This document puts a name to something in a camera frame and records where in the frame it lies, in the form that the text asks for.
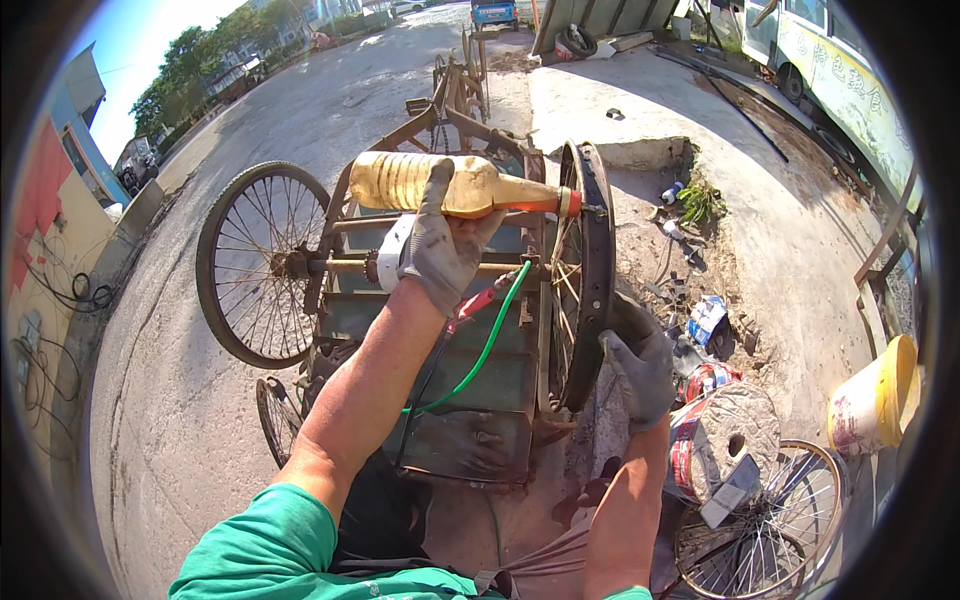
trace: road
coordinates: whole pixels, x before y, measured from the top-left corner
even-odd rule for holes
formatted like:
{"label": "road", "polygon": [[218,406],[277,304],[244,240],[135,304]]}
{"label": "road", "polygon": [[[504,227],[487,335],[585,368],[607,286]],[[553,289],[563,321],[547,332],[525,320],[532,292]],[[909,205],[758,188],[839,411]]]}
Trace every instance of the road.
{"label": "road", "polygon": [[276,472],[253,392],[268,372],[220,347],[197,299],[206,212],[237,173],[266,160],[295,162],[332,191],[351,157],[408,118],[404,100],[431,93],[434,57],[460,47],[468,8],[409,14],[279,73],[165,166],[161,183],[186,184],[107,326],[91,407],[98,525],[125,596],[164,597],[200,536],[246,508]]}

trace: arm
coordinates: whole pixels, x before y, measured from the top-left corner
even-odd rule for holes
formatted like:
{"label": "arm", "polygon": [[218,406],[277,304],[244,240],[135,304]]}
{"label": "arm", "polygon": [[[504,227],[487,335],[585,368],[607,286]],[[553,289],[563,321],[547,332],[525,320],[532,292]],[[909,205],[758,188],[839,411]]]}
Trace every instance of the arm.
{"label": "arm", "polygon": [[309,492],[339,524],[353,477],[394,428],[444,322],[420,284],[404,278],[320,392],[274,483]]}
{"label": "arm", "polygon": [[584,567],[587,600],[633,586],[650,587],[669,436],[667,416],[631,436],[624,465],[590,524]]}

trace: sky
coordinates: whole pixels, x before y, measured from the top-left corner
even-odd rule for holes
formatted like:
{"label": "sky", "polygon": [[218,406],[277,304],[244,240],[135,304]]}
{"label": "sky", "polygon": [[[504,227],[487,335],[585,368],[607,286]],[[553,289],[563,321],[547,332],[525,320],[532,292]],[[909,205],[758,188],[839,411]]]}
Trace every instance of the sky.
{"label": "sky", "polygon": [[90,133],[108,164],[133,137],[133,103],[154,80],[170,41],[188,27],[209,29],[243,0],[107,0],[81,31],[64,63],[91,42],[107,89]]}

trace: green hose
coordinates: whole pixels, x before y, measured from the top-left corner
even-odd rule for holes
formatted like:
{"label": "green hose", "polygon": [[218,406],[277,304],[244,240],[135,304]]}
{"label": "green hose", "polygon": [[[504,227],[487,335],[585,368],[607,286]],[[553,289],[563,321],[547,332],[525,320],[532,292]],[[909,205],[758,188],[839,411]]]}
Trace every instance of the green hose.
{"label": "green hose", "polygon": [[[457,384],[457,387],[453,388],[452,391],[447,393],[445,396],[441,397],[439,400],[434,400],[426,406],[421,406],[417,408],[418,413],[423,411],[428,411],[432,408],[437,408],[441,404],[448,402],[454,396],[460,394],[469,382],[473,380],[473,377],[480,371],[480,368],[483,367],[483,364],[487,361],[487,356],[490,354],[490,351],[493,349],[493,343],[496,342],[496,335],[500,333],[500,326],[503,325],[503,320],[507,316],[507,309],[510,308],[510,302],[514,299],[516,291],[520,289],[520,283],[523,282],[523,278],[527,276],[527,272],[530,271],[530,261],[523,263],[523,267],[520,269],[520,273],[516,276],[514,284],[510,286],[510,290],[507,292],[507,297],[503,299],[503,305],[500,306],[500,312],[496,315],[496,321],[493,322],[493,329],[490,330],[490,337],[487,338],[487,345],[484,346],[483,351],[480,352],[480,358],[477,359],[477,362],[473,365],[473,369],[470,369],[470,372],[467,373],[467,376],[464,377],[463,381]],[[404,415],[410,412],[409,408],[404,408],[400,411]]]}

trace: green t-shirt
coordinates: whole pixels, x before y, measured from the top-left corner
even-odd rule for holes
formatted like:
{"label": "green t-shirt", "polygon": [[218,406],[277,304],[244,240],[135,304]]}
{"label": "green t-shirt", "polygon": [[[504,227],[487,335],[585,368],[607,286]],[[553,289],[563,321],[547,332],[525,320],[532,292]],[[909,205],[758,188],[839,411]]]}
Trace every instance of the green t-shirt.
{"label": "green t-shirt", "polygon": [[[326,573],[337,528],[326,507],[290,484],[256,495],[242,514],[206,532],[187,555],[171,600],[459,600],[476,595],[470,579],[435,567],[355,579]],[[496,592],[485,597],[499,598]],[[651,600],[644,588],[608,600]]]}

